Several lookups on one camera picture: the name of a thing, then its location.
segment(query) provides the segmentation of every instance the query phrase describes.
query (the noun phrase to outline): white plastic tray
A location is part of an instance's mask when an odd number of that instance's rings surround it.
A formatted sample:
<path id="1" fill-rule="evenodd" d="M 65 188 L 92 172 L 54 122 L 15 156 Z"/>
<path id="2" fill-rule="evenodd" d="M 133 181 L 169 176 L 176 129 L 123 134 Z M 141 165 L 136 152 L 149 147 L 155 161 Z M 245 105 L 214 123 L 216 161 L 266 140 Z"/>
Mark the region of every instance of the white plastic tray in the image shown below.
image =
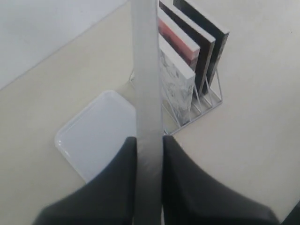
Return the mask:
<path id="1" fill-rule="evenodd" d="M 136 136 L 135 108 L 110 90 L 61 128 L 55 145 L 89 182 L 110 163 L 128 136 Z"/>

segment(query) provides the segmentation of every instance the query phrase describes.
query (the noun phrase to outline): white wire rack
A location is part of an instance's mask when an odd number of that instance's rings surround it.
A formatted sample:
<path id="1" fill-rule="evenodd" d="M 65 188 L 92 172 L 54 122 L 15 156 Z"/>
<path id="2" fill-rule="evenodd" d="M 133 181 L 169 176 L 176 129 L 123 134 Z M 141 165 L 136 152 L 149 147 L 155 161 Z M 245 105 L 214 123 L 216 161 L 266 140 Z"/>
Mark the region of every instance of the white wire rack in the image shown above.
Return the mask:
<path id="1" fill-rule="evenodd" d="M 205 83 L 207 85 L 207 94 L 202 94 L 202 91 L 200 91 L 200 94 L 197 91 L 196 86 L 194 86 L 195 96 L 193 97 L 191 109 L 189 112 L 189 122 L 187 122 L 184 125 L 180 125 L 179 120 L 174 112 L 174 108 L 172 107 L 172 104 L 170 104 L 170 99 L 167 97 L 167 104 L 163 103 L 163 109 L 164 111 L 169 115 L 169 117 L 172 119 L 174 126 L 171 128 L 168 127 L 166 124 L 166 121 L 164 120 L 164 131 L 167 135 L 173 135 L 180 131 L 181 129 L 185 128 L 189 124 L 193 123 L 200 117 L 204 116 L 205 114 L 209 113 L 213 109 L 217 108 L 219 105 L 223 102 L 223 94 L 221 90 L 221 84 L 220 84 L 220 78 L 219 78 L 219 72 L 216 70 L 216 76 L 214 79 L 217 79 L 217 89 L 219 94 L 217 94 L 209 85 L 207 77 L 205 77 Z M 129 82 L 134 88 L 134 71 L 132 70 Z"/>

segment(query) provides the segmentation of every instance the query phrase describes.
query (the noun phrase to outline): wire file organizer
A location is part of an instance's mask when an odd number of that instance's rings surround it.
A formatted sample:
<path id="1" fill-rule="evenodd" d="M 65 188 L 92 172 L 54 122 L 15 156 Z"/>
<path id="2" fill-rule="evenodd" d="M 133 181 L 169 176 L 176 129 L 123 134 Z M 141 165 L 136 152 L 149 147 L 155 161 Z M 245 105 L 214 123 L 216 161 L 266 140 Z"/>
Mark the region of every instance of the wire file organizer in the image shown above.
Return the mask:
<path id="1" fill-rule="evenodd" d="M 129 77 L 129 83 L 133 88 L 135 87 L 134 79 L 135 79 L 134 71 L 132 70 Z M 207 94 L 205 95 L 202 93 L 202 91 L 198 93 L 196 85 L 194 85 L 194 97 L 192 99 L 192 104 L 189 111 L 189 122 L 183 125 L 179 123 L 179 120 L 175 114 L 172 104 L 170 103 L 170 99 L 168 98 L 168 95 L 167 94 L 165 95 L 167 99 L 163 101 L 162 107 L 163 107 L 164 132 L 167 135 L 173 135 L 177 133 L 178 131 L 182 130 L 189 124 L 198 120 L 199 118 L 206 115 L 207 113 L 209 113 L 210 111 L 212 111 L 213 109 L 217 108 L 219 105 L 222 104 L 223 94 L 221 90 L 218 70 L 216 70 L 216 76 L 214 76 L 214 81 L 212 82 L 215 83 L 214 87 L 212 87 L 212 85 L 209 85 L 206 76 L 205 76 L 205 83 L 207 85 L 207 90 L 208 90 Z"/>

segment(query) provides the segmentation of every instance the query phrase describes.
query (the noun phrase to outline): book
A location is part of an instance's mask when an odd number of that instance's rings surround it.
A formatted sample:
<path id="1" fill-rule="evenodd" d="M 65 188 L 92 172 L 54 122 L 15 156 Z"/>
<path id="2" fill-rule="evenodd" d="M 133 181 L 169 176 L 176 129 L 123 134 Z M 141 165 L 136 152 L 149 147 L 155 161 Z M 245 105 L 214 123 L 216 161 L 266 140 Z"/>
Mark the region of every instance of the book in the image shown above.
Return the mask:
<path id="1" fill-rule="evenodd" d="M 158 38 L 163 98 L 169 102 L 182 126 L 190 120 L 195 72 L 161 35 Z"/>
<path id="2" fill-rule="evenodd" d="M 187 15 L 192 21 L 209 32 L 216 39 L 215 46 L 210 58 L 210 64 L 207 70 L 207 80 L 210 86 L 216 73 L 226 41 L 228 39 L 229 30 L 216 22 L 216 20 L 214 20 L 211 15 L 206 13 L 197 4 L 195 4 L 193 0 L 174 0 L 173 4 L 181 12 Z M 204 84 L 202 92 L 203 94 L 207 93 L 206 84 Z"/>
<path id="3" fill-rule="evenodd" d="M 160 8 L 158 9 L 157 15 L 159 33 L 192 68 L 192 70 L 195 71 L 200 46 L 177 26 L 177 24 Z"/>
<path id="4" fill-rule="evenodd" d="M 160 0 L 159 7 L 200 46 L 199 58 L 195 70 L 195 85 L 198 93 L 200 93 L 205 82 L 216 39 L 170 2 Z"/>

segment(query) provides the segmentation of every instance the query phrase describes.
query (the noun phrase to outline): black book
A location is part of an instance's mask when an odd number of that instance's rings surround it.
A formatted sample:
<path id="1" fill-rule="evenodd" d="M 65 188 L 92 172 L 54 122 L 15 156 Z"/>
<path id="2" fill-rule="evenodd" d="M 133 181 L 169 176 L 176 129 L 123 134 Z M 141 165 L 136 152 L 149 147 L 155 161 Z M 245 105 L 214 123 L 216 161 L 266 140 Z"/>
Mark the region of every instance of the black book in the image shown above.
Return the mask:
<path id="1" fill-rule="evenodd" d="M 173 4 L 192 21 L 209 32 L 216 39 L 207 71 L 207 80 L 210 86 L 229 36 L 229 30 L 217 23 L 210 15 L 208 15 L 197 4 L 195 4 L 193 0 L 173 0 Z M 203 86 L 202 93 L 207 93 L 206 84 Z"/>
<path id="2" fill-rule="evenodd" d="M 216 39 L 169 2 L 160 0 L 159 7 L 200 46 L 195 70 L 195 85 L 200 93 L 205 83 Z"/>

